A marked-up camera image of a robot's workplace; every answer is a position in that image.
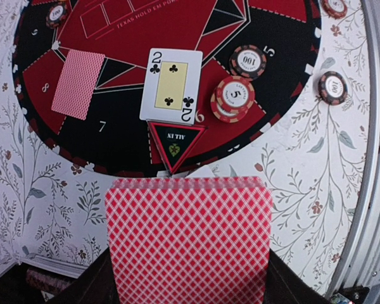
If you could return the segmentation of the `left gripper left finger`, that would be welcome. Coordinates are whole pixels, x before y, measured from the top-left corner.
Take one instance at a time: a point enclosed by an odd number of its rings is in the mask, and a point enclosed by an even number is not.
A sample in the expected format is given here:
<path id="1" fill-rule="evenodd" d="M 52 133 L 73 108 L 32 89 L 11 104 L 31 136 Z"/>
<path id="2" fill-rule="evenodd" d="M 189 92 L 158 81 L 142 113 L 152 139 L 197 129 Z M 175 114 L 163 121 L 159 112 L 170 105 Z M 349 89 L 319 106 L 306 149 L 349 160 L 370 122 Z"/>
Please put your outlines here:
<path id="1" fill-rule="evenodd" d="M 60 294 L 47 303 L 117 303 L 120 304 L 111 265 L 110 251 L 98 258 Z"/>

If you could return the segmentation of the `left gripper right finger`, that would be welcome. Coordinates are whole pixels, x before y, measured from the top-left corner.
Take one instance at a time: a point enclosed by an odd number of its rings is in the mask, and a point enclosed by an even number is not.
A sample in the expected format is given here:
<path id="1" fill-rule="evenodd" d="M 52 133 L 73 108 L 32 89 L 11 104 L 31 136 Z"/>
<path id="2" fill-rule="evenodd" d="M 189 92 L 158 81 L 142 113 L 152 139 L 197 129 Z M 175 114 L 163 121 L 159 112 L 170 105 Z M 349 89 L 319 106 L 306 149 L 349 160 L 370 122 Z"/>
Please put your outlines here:
<path id="1" fill-rule="evenodd" d="M 265 304 L 328 304 L 306 285 L 274 251 L 270 250 L 265 283 Z"/>

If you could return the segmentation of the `red playing card deck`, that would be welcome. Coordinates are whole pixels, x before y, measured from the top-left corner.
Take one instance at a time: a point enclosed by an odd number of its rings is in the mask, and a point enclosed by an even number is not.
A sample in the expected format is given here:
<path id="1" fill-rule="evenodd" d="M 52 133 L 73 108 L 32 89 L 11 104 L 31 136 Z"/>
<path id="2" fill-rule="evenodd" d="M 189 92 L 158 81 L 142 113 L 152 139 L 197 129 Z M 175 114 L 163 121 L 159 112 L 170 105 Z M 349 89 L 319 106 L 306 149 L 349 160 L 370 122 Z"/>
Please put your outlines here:
<path id="1" fill-rule="evenodd" d="M 256 177 L 119 179 L 105 196 L 121 303 L 262 303 L 272 196 Z"/>

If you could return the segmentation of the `black triangular dealer marker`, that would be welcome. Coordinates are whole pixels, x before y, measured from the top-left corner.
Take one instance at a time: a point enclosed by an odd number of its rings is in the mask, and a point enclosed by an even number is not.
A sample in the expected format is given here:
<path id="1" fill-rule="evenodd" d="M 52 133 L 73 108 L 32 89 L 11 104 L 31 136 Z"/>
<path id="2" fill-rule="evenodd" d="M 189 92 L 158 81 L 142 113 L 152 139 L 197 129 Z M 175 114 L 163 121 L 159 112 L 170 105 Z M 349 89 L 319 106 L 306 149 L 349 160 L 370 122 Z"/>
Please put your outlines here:
<path id="1" fill-rule="evenodd" d="M 170 175 L 175 174 L 206 131 L 203 125 L 147 121 L 161 160 Z"/>

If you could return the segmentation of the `orange chips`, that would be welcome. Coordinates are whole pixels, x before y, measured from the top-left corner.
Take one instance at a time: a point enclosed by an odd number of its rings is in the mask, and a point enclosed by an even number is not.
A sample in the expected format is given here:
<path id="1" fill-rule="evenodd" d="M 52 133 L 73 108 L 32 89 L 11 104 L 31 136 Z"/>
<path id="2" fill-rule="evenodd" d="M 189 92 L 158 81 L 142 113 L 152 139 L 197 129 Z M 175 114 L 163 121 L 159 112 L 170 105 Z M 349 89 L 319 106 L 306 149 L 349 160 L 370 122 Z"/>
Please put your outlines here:
<path id="1" fill-rule="evenodd" d="M 210 106 L 217 119 L 225 123 L 242 120 L 255 100 L 255 90 L 248 80 L 240 76 L 228 76 L 215 88 Z"/>

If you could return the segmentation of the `dark poker chip stack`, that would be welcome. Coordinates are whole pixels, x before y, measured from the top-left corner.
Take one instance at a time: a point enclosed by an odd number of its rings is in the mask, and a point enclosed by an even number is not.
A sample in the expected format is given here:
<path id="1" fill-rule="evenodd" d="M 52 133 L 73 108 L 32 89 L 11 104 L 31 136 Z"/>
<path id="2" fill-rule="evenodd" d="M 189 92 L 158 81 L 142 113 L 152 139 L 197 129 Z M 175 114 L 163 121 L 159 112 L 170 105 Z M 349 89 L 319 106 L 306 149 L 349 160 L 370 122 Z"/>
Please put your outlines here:
<path id="1" fill-rule="evenodd" d="M 319 95 L 332 106 L 341 105 L 348 98 L 348 87 L 344 77 L 335 71 L 327 71 L 319 79 Z"/>

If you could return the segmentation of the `two of clubs card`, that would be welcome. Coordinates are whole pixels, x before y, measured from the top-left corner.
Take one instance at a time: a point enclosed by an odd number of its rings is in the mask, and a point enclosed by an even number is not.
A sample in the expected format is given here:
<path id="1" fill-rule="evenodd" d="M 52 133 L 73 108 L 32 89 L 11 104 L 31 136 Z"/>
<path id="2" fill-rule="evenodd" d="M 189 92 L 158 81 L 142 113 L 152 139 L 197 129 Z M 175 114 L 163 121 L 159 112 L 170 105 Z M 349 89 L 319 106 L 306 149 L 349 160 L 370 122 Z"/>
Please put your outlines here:
<path id="1" fill-rule="evenodd" d="M 202 59 L 201 51 L 152 48 L 139 118 L 193 125 Z"/>

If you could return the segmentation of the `dark chips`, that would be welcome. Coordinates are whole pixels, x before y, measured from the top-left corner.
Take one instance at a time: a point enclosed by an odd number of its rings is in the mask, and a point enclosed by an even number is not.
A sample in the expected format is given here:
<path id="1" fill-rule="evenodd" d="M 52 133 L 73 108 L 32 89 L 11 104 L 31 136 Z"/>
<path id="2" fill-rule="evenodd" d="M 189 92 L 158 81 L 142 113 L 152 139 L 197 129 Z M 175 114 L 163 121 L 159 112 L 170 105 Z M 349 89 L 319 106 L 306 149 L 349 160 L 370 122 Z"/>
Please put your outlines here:
<path id="1" fill-rule="evenodd" d="M 249 81 L 259 78 L 266 66 L 266 56 L 260 49 L 251 44 L 238 46 L 229 59 L 231 73 Z"/>
<path id="2" fill-rule="evenodd" d="M 46 25 L 54 29 L 59 27 L 67 18 L 68 7 L 66 2 L 58 2 L 50 8 L 46 15 Z"/>

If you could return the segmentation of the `orange poker chip stack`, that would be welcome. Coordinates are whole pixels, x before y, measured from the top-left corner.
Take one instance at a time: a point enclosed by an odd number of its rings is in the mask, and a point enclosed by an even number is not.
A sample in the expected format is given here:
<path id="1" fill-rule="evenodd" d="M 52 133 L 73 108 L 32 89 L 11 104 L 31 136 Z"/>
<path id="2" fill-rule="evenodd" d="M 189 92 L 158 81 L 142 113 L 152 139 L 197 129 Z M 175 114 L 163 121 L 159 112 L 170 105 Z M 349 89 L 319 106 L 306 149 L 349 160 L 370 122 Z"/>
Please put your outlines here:
<path id="1" fill-rule="evenodd" d="M 322 0 L 323 9 L 334 19 L 342 19 L 346 16 L 348 8 L 344 0 Z"/>

